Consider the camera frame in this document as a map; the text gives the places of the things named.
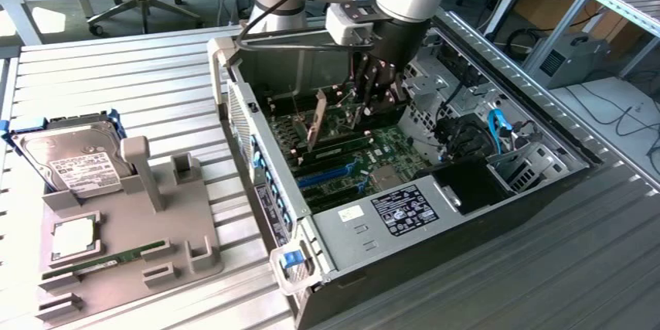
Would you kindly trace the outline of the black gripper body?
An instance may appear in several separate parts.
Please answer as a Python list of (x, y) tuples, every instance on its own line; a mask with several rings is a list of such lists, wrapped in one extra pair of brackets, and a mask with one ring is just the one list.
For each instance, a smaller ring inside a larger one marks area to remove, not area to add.
[(372, 28), (373, 48), (358, 57), (358, 72), (368, 72), (384, 62), (386, 66), (393, 65), (396, 73), (401, 73), (416, 55), (429, 27), (429, 19), (422, 22), (397, 19), (376, 21)]

